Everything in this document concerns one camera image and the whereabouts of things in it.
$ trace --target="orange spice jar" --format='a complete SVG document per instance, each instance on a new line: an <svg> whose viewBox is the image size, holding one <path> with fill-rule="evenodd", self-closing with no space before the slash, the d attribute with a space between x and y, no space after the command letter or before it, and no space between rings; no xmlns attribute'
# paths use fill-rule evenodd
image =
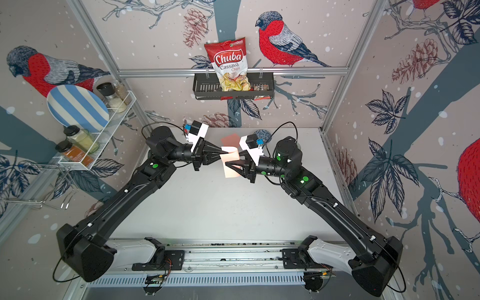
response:
<svg viewBox="0 0 480 300"><path fill-rule="evenodd" d="M86 155L86 153L79 147L72 144L70 141L61 141L55 146L55 150L62 153L65 157L68 157L72 161L82 162L85 167L88 167L94 159Z"/></svg>

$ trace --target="chip bag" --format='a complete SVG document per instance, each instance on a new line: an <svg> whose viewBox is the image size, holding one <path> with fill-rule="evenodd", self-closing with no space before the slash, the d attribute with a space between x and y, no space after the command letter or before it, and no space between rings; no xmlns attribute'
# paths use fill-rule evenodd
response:
<svg viewBox="0 0 480 300"><path fill-rule="evenodd" d="M245 38L205 44L205 50L223 91L250 91Z"/></svg>

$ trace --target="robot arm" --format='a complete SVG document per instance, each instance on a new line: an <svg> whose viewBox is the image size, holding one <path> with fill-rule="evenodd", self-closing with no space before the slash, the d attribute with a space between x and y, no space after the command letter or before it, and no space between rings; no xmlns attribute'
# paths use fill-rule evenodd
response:
<svg viewBox="0 0 480 300"><path fill-rule="evenodd" d="M367 292L379 297L398 267L403 250L395 237L385 238L360 221L342 205L314 174L302 167L302 152L295 139L287 137L276 144L273 157L254 157L263 154L261 140L256 135L242 137L240 143L244 160L226 165L254 183L257 174L280 177L280 186L300 204L322 217L349 244L349 249L308 237L299 247L302 265L330 264L351 272Z"/></svg>
<svg viewBox="0 0 480 300"><path fill-rule="evenodd" d="M57 231L61 259L85 281L96 280L112 266L114 259L118 259L118 249L106 245L107 240L144 199L169 180L176 170L174 162L192 163L198 171L201 165L209 165L219 160L220 154L226 154L221 148L204 140L206 129L201 132L199 129L202 127L204 124L194 121L190 128L189 140L194 140L194 146L179 143L169 127L155 128L146 141L151 155L137 168L127 184L77 225L65 224ZM147 251L143 256L135 255L130 264L146 263L161 249L155 240L143 243Z"/></svg>

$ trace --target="black metal basket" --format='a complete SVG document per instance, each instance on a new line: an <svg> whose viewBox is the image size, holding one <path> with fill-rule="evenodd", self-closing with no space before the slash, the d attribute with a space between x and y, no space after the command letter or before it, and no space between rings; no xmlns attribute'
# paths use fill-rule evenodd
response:
<svg viewBox="0 0 480 300"><path fill-rule="evenodd" d="M273 98L274 84L273 73L263 72L260 77L259 72L248 73L248 81L250 85L255 88L257 85L268 85L268 90L265 91L231 91L223 92L221 90L220 82L216 74L209 74L207 78L206 74L197 73L193 80L193 93L197 100L220 100L221 97L232 97L233 99L254 99L255 96L270 96Z"/></svg>

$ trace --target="bird head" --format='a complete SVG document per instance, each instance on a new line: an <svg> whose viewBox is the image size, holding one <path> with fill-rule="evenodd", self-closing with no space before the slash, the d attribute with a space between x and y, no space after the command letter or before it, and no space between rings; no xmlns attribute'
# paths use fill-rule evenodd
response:
<svg viewBox="0 0 480 300"><path fill-rule="evenodd" d="M270 25L273 21L282 21L282 15L277 12L264 12L258 17L255 26L260 27L260 29L265 30L267 26Z"/></svg>
<svg viewBox="0 0 480 300"><path fill-rule="evenodd" d="M13 76L30 76L28 60L38 52L32 47L18 46L12 49L7 55L7 64Z"/></svg>

